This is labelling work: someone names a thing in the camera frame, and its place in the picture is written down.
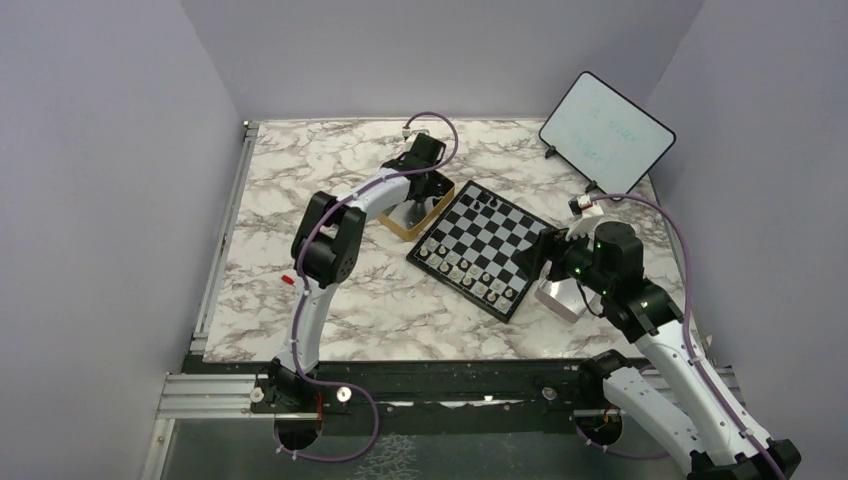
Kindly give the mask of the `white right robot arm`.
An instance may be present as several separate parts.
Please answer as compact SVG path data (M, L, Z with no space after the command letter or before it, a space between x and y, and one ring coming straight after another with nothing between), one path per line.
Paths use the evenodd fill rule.
M777 440L745 411L693 343L670 295L646 278L644 249L625 223L600 224L592 237L571 239L546 229L513 260L529 278L571 278L599 294L603 316L635 345L675 399L648 384L619 352L584 362L579 398L623 409L675 460L689 479L788 479L801 455Z

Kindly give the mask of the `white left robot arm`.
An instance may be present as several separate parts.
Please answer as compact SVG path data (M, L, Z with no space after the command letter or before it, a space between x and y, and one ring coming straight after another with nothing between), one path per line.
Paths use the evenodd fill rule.
M269 366L268 396L294 411L313 401L309 373L319 362L323 326L335 292L356 265L366 224L391 207L436 192L445 149L444 142L417 133L364 184L341 196L319 191L310 198L291 248L297 300L287 338Z

